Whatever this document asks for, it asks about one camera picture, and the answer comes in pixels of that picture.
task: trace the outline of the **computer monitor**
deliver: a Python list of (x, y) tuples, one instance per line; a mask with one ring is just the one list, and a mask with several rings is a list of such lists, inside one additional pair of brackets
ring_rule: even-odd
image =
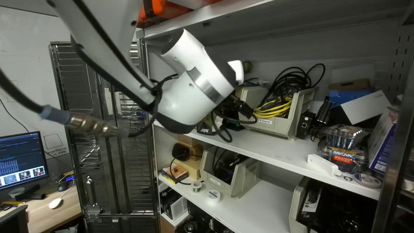
[(48, 176), (39, 131), (0, 137), (0, 190)]
[(29, 233), (27, 226), (27, 205), (19, 206), (0, 217), (1, 232)]

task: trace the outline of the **desk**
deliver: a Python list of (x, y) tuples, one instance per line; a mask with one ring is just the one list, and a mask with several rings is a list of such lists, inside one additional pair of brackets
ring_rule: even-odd
[[(43, 200), (27, 201), (27, 217), (29, 233), (42, 233), (51, 231), (69, 221), (82, 215), (76, 187), (73, 187), (62, 199), (63, 203), (59, 208), (50, 209), (49, 203), (59, 198), (63, 192), (48, 194)], [(0, 217), (11, 211), (0, 211)]]

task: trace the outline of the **whiteboard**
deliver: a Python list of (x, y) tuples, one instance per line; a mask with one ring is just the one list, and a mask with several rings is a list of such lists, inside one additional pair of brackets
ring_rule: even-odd
[[(69, 31), (58, 17), (0, 7), (0, 68), (24, 94), (41, 105), (60, 108), (48, 45), (69, 39)], [(30, 131), (41, 132), (45, 151), (52, 155), (69, 153), (62, 125), (41, 120), (1, 88), (0, 98)], [(0, 120), (0, 136), (25, 132), (1, 104)]]

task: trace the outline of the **computer mouse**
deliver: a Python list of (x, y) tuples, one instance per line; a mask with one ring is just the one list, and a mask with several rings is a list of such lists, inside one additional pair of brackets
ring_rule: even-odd
[(58, 191), (63, 192), (69, 188), (69, 182), (63, 182), (62, 184), (59, 184)]
[(51, 208), (51, 209), (58, 208), (60, 206), (60, 204), (62, 203), (62, 201), (63, 201), (62, 198), (56, 198), (51, 203), (49, 203), (49, 208)]

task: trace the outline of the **white robotic arm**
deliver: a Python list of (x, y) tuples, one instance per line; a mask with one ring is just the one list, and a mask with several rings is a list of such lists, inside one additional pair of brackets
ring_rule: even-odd
[[(72, 45), (79, 56), (142, 109), (152, 113), (159, 92), (129, 58), (142, 1), (46, 2), (69, 28)], [(169, 39), (161, 57), (177, 73), (184, 70), (171, 88), (163, 91), (158, 104), (157, 120), (173, 133), (190, 132), (243, 82), (240, 61), (228, 63), (215, 58), (183, 29)]]

